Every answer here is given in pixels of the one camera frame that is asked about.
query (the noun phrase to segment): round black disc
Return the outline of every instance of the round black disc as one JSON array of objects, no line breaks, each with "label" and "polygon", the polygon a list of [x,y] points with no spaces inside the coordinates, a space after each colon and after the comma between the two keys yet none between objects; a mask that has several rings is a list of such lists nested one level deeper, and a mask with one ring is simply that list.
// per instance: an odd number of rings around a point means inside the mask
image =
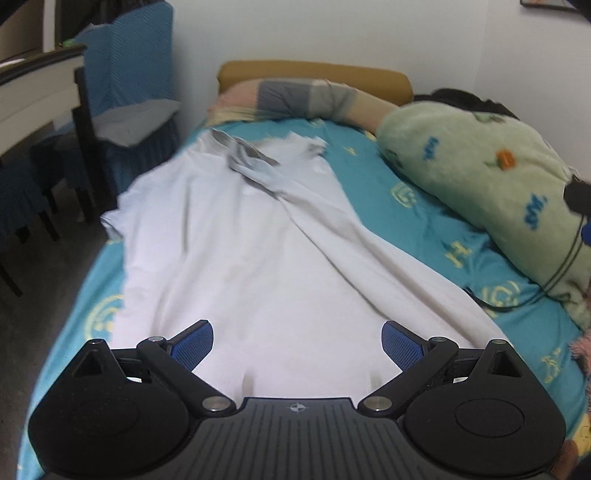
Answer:
[{"label": "round black disc", "polygon": [[29,422],[41,466],[74,478],[133,475],[157,465],[184,439],[189,415],[172,393],[149,384],[79,379],[48,397]]},{"label": "round black disc", "polygon": [[549,397],[533,395],[522,378],[444,385],[411,403],[404,428],[436,462],[478,477],[536,473],[556,458],[564,420]]}]

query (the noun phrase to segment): orange flower print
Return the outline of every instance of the orange flower print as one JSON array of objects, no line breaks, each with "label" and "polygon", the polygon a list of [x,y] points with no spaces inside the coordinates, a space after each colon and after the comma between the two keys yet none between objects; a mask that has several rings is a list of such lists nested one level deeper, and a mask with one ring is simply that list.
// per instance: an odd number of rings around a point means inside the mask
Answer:
[{"label": "orange flower print", "polygon": [[501,170],[515,168],[517,162],[511,150],[500,150],[496,153],[496,163]]}]

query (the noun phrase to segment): metal screw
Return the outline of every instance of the metal screw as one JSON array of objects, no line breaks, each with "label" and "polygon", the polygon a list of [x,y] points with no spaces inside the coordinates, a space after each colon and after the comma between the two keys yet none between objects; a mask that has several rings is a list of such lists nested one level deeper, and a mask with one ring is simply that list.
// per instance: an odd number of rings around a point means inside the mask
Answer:
[{"label": "metal screw", "polygon": [[232,406],[232,402],[226,397],[208,397],[201,403],[205,410],[224,411]]},{"label": "metal screw", "polygon": [[392,406],[392,400],[379,395],[368,397],[363,401],[363,404],[372,411],[388,410]]}]

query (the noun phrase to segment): pillow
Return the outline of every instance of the pillow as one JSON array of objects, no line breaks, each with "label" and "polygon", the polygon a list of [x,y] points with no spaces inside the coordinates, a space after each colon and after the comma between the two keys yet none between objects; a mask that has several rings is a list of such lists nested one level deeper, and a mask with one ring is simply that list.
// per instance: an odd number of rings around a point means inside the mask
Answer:
[{"label": "pillow", "polygon": [[413,89],[408,77],[392,70],[335,65],[314,61],[294,60],[231,60],[217,74],[219,92],[246,80],[255,79],[324,79],[344,83],[362,92],[374,95],[394,105],[413,100]]},{"label": "pillow", "polygon": [[321,118],[375,133],[396,105],[342,83],[257,79],[238,83],[209,108],[207,124],[281,118]]},{"label": "pillow", "polygon": [[391,112],[376,137],[403,175],[486,229],[579,327],[590,325],[591,248],[563,200],[572,174],[539,133],[508,116],[417,102]]}]

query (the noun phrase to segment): concrete floor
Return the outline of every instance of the concrete floor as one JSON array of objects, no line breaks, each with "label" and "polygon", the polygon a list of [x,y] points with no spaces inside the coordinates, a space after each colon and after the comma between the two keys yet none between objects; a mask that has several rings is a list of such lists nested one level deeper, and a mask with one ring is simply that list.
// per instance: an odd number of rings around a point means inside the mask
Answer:
[{"label": "concrete floor", "polygon": [[35,380],[106,241],[97,220],[76,222],[79,208],[72,190],[62,189],[56,200],[59,241],[51,241],[35,219],[24,245],[13,237],[0,252],[0,262],[24,292],[18,298],[0,280],[0,480],[14,479]]}]

